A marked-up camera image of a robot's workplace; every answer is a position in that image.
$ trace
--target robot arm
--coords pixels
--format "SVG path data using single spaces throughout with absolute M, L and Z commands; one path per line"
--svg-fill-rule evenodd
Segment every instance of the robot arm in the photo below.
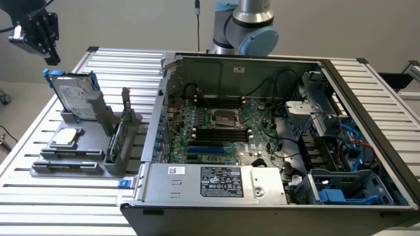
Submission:
M 218 0 L 212 54 L 266 56 L 278 42 L 269 0 Z
M 57 65 L 58 18 L 45 10 L 45 0 L 0 0 L 0 9 L 10 16 L 14 27 L 8 41 L 30 54 L 44 57 L 48 65 Z

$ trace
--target power supply label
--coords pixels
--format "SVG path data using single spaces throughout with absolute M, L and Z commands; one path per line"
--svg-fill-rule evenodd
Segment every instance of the power supply label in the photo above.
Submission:
M 200 194 L 202 197 L 244 197 L 241 168 L 201 167 L 200 178 Z

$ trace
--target gray floor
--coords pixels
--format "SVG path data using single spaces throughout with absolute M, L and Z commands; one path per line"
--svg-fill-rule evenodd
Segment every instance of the gray floor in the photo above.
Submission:
M 20 139 L 32 121 L 49 101 L 53 91 L 45 84 L 0 82 L 0 88 L 12 97 L 8 105 L 0 105 L 0 125 L 10 135 Z M 14 141 L 6 137 L 6 142 L 13 146 Z M 0 152 L 0 163 L 6 154 Z

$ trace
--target white wall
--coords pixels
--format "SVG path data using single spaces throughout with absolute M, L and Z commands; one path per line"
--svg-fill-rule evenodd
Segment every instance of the white wall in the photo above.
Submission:
M 214 0 L 201 0 L 201 48 L 210 45 Z M 272 0 L 274 54 L 365 57 L 398 71 L 420 59 L 418 0 Z M 88 46 L 196 50 L 193 0 L 56 0 L 58 69 L 70 71 Z M 0 12 L 0 26 L 10 25 Z M 42 82 L 44 60 L 0 35 L 0 80 Z

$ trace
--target motherboard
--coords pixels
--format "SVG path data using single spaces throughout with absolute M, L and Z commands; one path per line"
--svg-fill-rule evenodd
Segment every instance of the motherboard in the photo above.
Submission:
M 278 148 L 266 100 L 169 100 L 170 163 L 272 166 Z

